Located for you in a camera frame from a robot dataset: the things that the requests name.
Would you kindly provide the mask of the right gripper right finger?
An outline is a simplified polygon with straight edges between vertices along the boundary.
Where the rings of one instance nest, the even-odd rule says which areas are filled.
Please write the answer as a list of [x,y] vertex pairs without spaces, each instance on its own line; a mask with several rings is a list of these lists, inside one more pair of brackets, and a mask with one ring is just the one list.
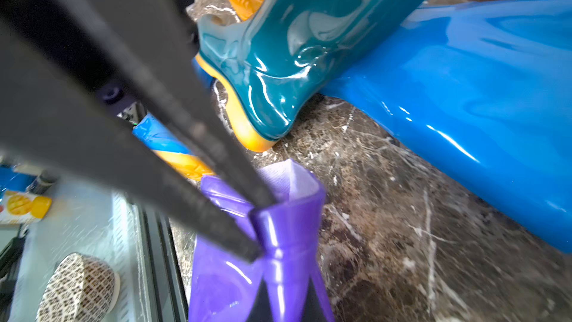
[[114,131],[96,90],[119,79],[208,167],[258,208],[276,203],[269,186],[211,109],[195,70],[192,22],[176,0],[13,0],[13,27],[74,93],[74,117]]

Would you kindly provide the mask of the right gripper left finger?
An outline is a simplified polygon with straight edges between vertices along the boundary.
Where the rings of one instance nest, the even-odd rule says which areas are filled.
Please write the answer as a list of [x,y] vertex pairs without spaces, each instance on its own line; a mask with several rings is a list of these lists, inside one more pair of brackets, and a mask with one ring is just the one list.
[[1,148],[132,195],[241,259],[257,242],[10,26],[1,26]]

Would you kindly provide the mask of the blue boot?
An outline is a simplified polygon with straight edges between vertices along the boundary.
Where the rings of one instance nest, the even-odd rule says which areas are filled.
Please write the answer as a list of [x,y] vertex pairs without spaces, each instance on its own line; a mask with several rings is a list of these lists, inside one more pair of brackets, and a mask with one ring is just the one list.
[[215,174],[150,113],[133,128],[133,134],[188,180]]
[[571,0],[420,7],[322,94],[571,251]]

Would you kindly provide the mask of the teal boot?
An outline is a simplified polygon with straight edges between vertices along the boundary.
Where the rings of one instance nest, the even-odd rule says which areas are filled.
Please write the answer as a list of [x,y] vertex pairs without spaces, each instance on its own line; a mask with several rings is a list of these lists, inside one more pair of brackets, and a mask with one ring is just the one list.
[[225,87],[235,137],[272,148],[311,96],[371,52],[424,0],[264,0],[250,19],[198,20],[198,63]]

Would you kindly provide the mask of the purple boot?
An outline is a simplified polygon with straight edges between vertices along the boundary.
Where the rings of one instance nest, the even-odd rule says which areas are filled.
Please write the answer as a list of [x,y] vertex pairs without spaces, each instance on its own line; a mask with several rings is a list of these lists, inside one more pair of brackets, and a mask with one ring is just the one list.
[[326,190],[294,160],[261,168],[278,203],[257,210],[216,176],[202,193],[235,219],[263,254],[244,262],[198,237],[192,265],[190,321],[333,321],[317,262]]

